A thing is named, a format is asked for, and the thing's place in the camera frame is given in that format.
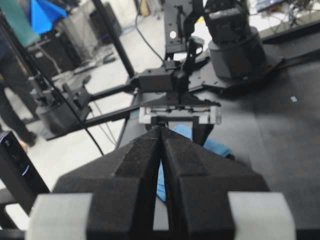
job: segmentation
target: gray floor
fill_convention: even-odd
[[[139,24],[139,27],[150,44],[163,55],[165,52],[163,19],[157,20],[155,16],[150,16],[144,19]],[[146,68],[156,68],[161,65],[160,60],[152,53],[135,30],[121,36],[120,39],[136,72],[141,72]],[[87,85],[90,93],[96,93],[123,84],[128,77],[119,58],[113,63],[93,70],[91,75],[92,79]],[[7,94],[14,109],[21,118],[30,116],[24,105],[12,92],[8,90]],[[119,93],[101,99],[97,103],[103,113],[108,113],[129,106],[131,100],[131,95]],[[92,105],[92,109],[95,115],[99,115],[94,105]],[[2,121],[1,124],[4,129],[8,129]],[[123,120],[110,123],[112,132],[116,138],[120,134],[122,125]],[[40,122],[37,122],[28,125],[28,128],[35,133],[39,133],[42,125]],[[89,130],[97,139],[105,154],[114,149],[114,146],[108,141],[99,127],[92,127]],[[98,158],[100,153],[86,132],[81,130],[52,141],[45,141],[39,137],[36,145],[28,150],[28,156],[48,187],[52,189],[59,176]],[[8,206],[7,211],[19,228],[27,228],[28,217],[18,205]]]

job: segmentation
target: person's leg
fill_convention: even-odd
[[[32,116],[38,119],[38,115],[36,114],[38,106],[30,95],[33,87],[29,83],[28,77],[19,66],[16,57],[12,52],[10,52],[1,60],[0,63],[0,73],[4,78],[4,81],[12,88],[14,93],[19,96]]]
[[[29,145],[34,145],[34,133],[29,132],[25,124],[18,117],[12,108],[2,85],[0,85],[0,117],[9,128],[18,134],[22,141]]]

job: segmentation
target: blue object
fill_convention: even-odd
[[[185,126],[185,125],[177,125],[173,129],[176,133],[185,136],[186,138],[192,139],[192,128]],[[231,149],[225,145],[223,145],[220,142],[217,142],[213,140],[212,138],[208,138],[203,147],[205,149],[208,149],[211,152],[214,152],[215,154],[218,154],[222,157],[227,157],[229,154],[231,154]],[[158,197],[166,202],[166,189],[165,189],[165,177],[164,177],[164,169],[162,166],[162,162],[160,163],[159,172],[158,172],[158,182],[157,182],[157,188],[156,188],[156,194]]]
[[[52,30],[54,23],[61,17],[67,17],[67,12],[47,0],[31,1],[31,25],[38,34]]]

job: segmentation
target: black table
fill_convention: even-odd
[[[315,36],[312,42],[319,43]],[[290,41],[280,47],[287,54],[301,51]],[[301,232],[320,229],[320,56],[318,59],[279,70],[266,78],[264,87],[241,96],[223,97],[208,91],[197,94],[222,105],[222,124],[215,126],[209,137],[230,147],[236,158],[250,162],[272,191],[285,195]],[[193,73],[190,88],[204,78],[209,82],[211,74],[209,62]],[[139,94],[133,104],[159,96]],[[132,112],[125,122],[120,147],[146,132],[138,115]],[[165,209],[163,203],[157,203],[155,229],[166,228],[161,212]]]

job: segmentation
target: white wall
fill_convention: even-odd
[[[132,25],[137,14],[134,0],[101,0],[102,3],[109,2],[123,28]]]

